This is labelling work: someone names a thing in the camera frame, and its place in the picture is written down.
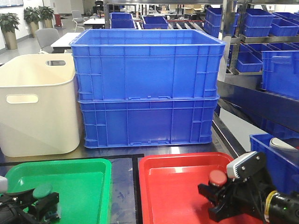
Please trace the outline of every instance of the gray chair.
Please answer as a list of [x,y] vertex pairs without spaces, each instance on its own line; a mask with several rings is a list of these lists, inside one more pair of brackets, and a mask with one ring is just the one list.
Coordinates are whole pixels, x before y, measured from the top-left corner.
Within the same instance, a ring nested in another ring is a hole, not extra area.
[[82,17],[81,12],[79,10],[73,10],[71,14],[73,16],[73,21],[76,23],[75,32],[77,31],[77,28],[85,30],[85,18]]
[[41,47],[40,54],[64,53],[64,49],[54,50],[51,44],[58,40],[58,31],[54,28],[39,29],[36,31],[36,38]]

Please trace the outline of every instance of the green button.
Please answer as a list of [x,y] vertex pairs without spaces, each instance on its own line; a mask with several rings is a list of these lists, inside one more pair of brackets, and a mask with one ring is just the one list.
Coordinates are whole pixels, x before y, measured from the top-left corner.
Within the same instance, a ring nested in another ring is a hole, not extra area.
[[37,186],[33,191],[33,197],[42,199],[52,193],[53,186],[50,183],[45,183]]

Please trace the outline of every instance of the black cable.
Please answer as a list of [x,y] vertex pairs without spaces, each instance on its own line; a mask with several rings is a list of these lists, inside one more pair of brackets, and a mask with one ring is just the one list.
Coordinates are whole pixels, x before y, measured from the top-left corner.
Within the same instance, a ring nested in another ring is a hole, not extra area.
[[[256,190],[258,192],[261,209],[259,209],[259,207],[258,207],[258,205],[257,205],[257,203],[256,203],[256,201],[253,197],[252,191],[250,189],[249,181],[253,183],[254,187],[256,188]],[[249,178],[248,181],[247,181],[247,188],[249,190],[249,193],[250,193],[253,205],[255,206],[255,209],[257,210],[258,214],[260,215],[263,224],[266,224],[265,217],[264,217],[264,211],[263,211],[263,205],[262,205],[262,196],[261,196],[261,193],[260,193],[256,183],[251,178]]]

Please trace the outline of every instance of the bin handle hole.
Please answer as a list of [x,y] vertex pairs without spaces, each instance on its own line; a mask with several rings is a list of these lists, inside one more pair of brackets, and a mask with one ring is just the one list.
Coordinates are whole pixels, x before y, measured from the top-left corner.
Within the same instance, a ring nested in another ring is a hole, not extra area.
[[48,65],[48,66],[64,66],[64,65],[66,65],[66,62],[63,60],[46,61],[46,65]]
[[7,95],[6,101],[9,104],[34,104],[38,102],[38,96],[35,94]]

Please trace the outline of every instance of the blue bin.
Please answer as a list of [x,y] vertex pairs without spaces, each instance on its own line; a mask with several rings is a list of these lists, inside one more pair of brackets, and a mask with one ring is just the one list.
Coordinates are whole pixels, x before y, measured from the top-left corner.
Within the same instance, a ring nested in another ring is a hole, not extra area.
[[197,30],[86,30],[71,43],[79,99],[216,97],[224,47]]
[[144,16],[143,29],[167,29],[168,22],[163,16]]
[[269,36],[272,27],[249,27],[244,25],[243,34],[246,37]]
[[299,99],[299,51],[263,52],[263,89]]
[[250,135],[251,151],[263,152],[267,158],[267,169],[277,190],[285,194],[299,191],[299,153],[283,152],[270,147],[270,134]]
[[262,60],[262,51],[273,50],[262,43],[254,43],[246,45],[249,49],[252,49],[252,53],[256,56],[260,61]]
[[[247,45],[240,44],[239,52],[252,52],[252,50],[249,49],[249,48],[247,47]],[[233,53],[233,46],[231,45],[231,46],[229,47],[228,66],[229,66],[229,64],[230,64],[230,60],[232,59],[232,53]]]
[[275,15],[261,9],[248,8],[245,13],[244,24],[248,27],[269,27]]
[[273,20],[270,34],[274,36],[296,36],[299,26],[287,20]]
[[297,26],[299,26],[299,20],[297,20],[297,19],[288,20],[288,21],[290,21],[290,22],[296,24]]
[[134,20],[111,20],[111,29],[136,29]]
[[[233,36],[235,34],[235,29],[237,28],[237,26],[233,26],[232,31],[231,31],[231,35]],[[213,24],[211,24],[209,21],[205,21],[204,24],[204,30],[211,36],[218,38],[219,36],[219,32],[220,32],[220,26],[214,26]]]
[[218,98],[79,101],[85,125],[85,147],[209,143]]
[[296,46],[287,43],[268,43],[267,46],[273,50],[298,50]]
[[132,20],[133,16],[129,13],[110,13],[111,20]]
[[236,68],[240,72],[257,72],[262,69],[263,63],[250,52],[240,52],[236,63]]
[[297,14],[293,14],[293,13],[273,13],[274,15],[280,17],[280,18],[283,18],[285,20],[289,20],[289,19],[299,19],[299,15]]
[[[206,21],[209,21],[214,26],[221,25],[222,8],[207,8],[206,9]],[[235,14],[234,26],[238,23],[240,14]]]

